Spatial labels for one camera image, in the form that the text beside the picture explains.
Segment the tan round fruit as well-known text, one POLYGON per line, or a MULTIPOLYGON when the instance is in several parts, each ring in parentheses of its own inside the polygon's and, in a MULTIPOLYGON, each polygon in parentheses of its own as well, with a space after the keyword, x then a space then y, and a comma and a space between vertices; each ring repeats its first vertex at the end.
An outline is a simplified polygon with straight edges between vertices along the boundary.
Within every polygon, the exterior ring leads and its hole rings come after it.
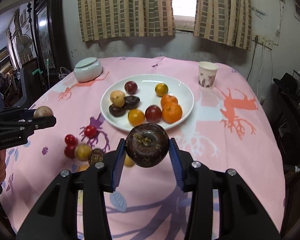
POLYGON ((53 116, 53 111, 50 107, 40 106, 34 111, 33 114, 33 118, 41 118, 45 116, 53 116))

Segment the red cherry tomato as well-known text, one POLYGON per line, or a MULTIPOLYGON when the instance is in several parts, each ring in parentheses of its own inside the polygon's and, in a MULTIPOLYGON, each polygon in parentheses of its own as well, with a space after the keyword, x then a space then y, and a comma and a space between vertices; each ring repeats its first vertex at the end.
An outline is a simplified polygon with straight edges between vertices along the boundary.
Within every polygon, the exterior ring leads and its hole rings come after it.
POLYGON ((96 127, 93 125, 86 126, 84 129, 84 135, 89 139, 96 137, 97 135, 96 127))
POLYGON ((72 134, 67 134, 64 138, 64 141, 65 141, 66 145, 75 145, 76 146, 78 144, 77 138, 72 134))

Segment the red cherry tomato hidden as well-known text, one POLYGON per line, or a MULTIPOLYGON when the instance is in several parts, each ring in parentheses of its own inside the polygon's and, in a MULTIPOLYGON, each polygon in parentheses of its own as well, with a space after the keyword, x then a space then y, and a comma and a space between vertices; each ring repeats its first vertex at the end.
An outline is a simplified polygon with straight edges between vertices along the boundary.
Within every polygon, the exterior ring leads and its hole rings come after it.
POLYGON ((75 158, 75 145, 67 145, 64 149, 64 155, 67 158, 74 159, 75 158))

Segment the yellowish round fruit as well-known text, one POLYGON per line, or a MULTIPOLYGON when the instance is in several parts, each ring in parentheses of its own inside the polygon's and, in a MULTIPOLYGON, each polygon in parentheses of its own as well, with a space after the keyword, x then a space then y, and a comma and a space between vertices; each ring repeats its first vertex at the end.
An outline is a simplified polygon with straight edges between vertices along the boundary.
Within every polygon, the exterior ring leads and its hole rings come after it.
POLYGON ((78 144, 75 147, 74 155, 80 161, 87 161, 91 152, 92 149, 88 144, 78 144))

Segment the small longan with stem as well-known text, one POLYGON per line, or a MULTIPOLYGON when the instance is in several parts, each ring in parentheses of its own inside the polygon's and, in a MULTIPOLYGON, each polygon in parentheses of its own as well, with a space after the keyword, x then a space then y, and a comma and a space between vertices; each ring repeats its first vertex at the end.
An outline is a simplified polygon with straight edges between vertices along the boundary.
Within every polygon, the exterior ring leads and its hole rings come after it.
POLYGON ((132 159, 130 159, 130 157, 128 155, 125 155, 124 165, 126 167, 132 167, 135 165, 135 163, 134 163, 134 161, 132 161, 132 159))

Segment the large yellow passion fruit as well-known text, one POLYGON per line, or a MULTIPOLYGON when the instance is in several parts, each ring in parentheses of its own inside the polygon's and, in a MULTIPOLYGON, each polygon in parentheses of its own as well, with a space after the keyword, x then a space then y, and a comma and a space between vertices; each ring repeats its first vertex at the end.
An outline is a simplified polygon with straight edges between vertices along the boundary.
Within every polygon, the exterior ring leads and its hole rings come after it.
POLYGON ((114 90, 110 94, 110 100, 116 107, 123 107, 125 104, 125 93, 120 90, 114 90))

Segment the small yellow tomato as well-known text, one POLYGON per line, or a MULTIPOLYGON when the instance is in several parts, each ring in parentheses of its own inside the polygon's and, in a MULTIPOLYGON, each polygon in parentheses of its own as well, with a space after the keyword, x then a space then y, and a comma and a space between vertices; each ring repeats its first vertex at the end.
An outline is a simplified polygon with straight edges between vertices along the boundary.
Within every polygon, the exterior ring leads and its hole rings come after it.
POLYGON ((144 113, 139 109, 131 109, 128 112, 128 121, 132 126, 138 126, 145 121, 144 113))

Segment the small dark red plum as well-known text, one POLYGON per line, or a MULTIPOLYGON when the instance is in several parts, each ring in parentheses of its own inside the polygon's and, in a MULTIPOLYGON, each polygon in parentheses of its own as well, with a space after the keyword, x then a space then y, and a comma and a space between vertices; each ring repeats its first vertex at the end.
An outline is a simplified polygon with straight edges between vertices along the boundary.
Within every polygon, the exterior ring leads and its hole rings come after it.
POLYGON ((125 91, 129 95, 134 95, 138 90, 138 85, 134 81, 128 81, 125 83, 125 91))

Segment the dark purple mangosteen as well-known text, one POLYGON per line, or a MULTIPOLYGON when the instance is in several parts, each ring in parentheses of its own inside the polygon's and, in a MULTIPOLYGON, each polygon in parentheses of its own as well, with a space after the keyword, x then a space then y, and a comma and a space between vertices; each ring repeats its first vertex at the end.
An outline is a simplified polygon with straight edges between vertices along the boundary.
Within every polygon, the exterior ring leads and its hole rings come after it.
POLYGON ((166 157, 169 146, 169 137, 160 125, 141 124, 129 132, 125 150, 136 165, 150 168, 166 157))

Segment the orange tangerine front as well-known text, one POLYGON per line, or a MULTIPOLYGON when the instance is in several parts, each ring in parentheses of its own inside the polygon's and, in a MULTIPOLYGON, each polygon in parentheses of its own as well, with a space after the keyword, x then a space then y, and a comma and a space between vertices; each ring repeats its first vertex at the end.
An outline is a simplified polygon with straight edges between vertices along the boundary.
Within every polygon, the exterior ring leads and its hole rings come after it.
POLYGON ((183 110, 177 103, 168 102, 162 109, 162 118, 165 122, 172 124, 180 120, 183 116, 183 110))

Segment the orange tangerine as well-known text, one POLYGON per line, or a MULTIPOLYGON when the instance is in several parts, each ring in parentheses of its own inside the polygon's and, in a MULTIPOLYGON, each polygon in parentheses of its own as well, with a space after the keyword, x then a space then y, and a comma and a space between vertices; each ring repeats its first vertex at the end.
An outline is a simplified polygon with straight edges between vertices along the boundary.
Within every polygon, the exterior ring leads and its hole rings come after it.
POLYGON ((163 108, 167 103, 178 104, 178 99, 170 94, 165 94, 160 100, 161 107, 163 108))
POLYGON ((177 103, 168 102, 162 109, 162 118, 165 122, 172 124, 180 120, 183 116, 183 110, 177 103))

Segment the large dark red plum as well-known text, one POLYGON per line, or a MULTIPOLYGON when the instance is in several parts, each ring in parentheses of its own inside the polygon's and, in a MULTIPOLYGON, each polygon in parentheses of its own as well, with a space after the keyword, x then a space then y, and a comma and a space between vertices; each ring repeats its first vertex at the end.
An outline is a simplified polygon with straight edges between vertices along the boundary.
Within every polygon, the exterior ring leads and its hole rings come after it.
POLYGON ((145 111, 147 122, 158 123, 162 119, 162 111, 157 105, 149 106, 145 111))

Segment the green yellow tomato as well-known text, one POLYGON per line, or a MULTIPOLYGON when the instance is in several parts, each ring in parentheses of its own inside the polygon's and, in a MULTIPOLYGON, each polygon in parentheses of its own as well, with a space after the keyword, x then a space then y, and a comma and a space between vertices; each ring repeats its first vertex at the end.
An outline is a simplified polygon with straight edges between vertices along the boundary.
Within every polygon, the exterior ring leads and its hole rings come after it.
POLYGON ((165 83, 159 83, 155 86, 155 93, 159 97, 163 97, 168 93, 168 86, 165 83))

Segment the speckled tan passion fruit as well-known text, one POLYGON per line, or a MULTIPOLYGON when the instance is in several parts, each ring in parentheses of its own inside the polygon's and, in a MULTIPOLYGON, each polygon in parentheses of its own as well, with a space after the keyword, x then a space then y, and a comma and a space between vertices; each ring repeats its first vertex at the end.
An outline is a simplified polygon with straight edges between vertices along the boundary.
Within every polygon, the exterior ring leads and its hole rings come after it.
POLYGON ((88 168, 89 168, 89 165, 87 165, 87 164, 80 165, 76 168, 76 172, 86 171, 88 168))

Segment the white lidded ceramic jar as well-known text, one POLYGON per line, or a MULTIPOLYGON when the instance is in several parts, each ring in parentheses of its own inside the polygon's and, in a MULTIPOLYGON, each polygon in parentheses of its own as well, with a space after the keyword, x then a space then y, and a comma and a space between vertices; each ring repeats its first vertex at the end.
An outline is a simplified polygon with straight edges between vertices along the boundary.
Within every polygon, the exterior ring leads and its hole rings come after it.
POLYGON ((87 57, 76 63, 74 76, 80 83, 88 82, 99 77, 103 72, 101 62, 96 57, 87 57))

